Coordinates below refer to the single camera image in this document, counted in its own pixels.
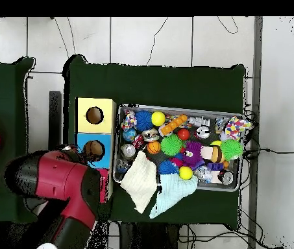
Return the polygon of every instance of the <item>blue box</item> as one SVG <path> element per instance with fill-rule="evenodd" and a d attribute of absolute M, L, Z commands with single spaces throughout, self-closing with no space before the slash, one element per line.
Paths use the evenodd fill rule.
<path fill-rule="evenodd" d="M 83 146 L 88 142 L 92 140 L 98 140 L 101 142 L 105 147 L 105 155 L 102 157 L 99 161 L 94 161 L 93 165 L 91 163 L 88 163 L 90 167 L 93 168 L 107 168 L 111 169 L 112 166 L 112 141 L 113 141 L 113 135 L 112 134 L 84 134 L 84 133 L 78 133 L 77 134 L 77 145 L 79 146 L 79 150 L 83 149 Z"/>

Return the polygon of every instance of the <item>circular hole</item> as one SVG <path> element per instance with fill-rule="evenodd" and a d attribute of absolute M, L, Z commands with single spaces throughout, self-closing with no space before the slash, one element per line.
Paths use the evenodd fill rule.
<path fill-rule="evenodd" d="M 86 119 L 90 124 L 99 124 L 104 119 L 103 111 L 98 107 L 91 107 L 86 112 Z"/>
<path fill-rule="evenodd" d="M 98 140 L 88 141 L 83 146 L 87 161 L 100 161 L 105 155 L 105 146 Z"/>

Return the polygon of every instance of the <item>yellow box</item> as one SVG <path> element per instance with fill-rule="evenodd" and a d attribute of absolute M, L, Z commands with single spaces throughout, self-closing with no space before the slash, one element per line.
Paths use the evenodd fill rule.
<path fill-rule="evenodd" d="M 112 134 L 116 120 L 116 103 L 112 99 L 76 98 L 77 132 L 86 134 Z M 101 114 L 101 122 L 95 123 L 94 115 Z"/>

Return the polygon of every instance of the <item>green spiky ball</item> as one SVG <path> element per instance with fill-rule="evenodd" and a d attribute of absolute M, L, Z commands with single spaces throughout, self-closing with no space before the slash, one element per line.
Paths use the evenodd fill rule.
<path fill-rule="evenodd" d="M 182 147 L 182 140 L 175 134 L 171 134 L 169 137 L 163 138 L 160 143 L 160 148 L 168 156 L 175 156 L 178 154 Z"/>
<path fill-rule="evenodd" d="M 224 158 L 230 161 L 234 156 L 241 156 L 243 154 L 243 147 L 239 141 L 228 139 L 221 143 L 221 151 Z"/>

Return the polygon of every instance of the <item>light blue cloth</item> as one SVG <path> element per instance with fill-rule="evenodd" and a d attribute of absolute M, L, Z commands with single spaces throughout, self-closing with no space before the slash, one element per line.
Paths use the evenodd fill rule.
<path fill-rule="evenodd" d="M 183 180 L 178 174 L 161 174 L 162 192 L 157 193 L 156 204 L 149 215 L 150 219 L 165 212 L 185 196 L 193 194 L 197 188 L 197 181 L 196 176 L 190 180 Z"/>

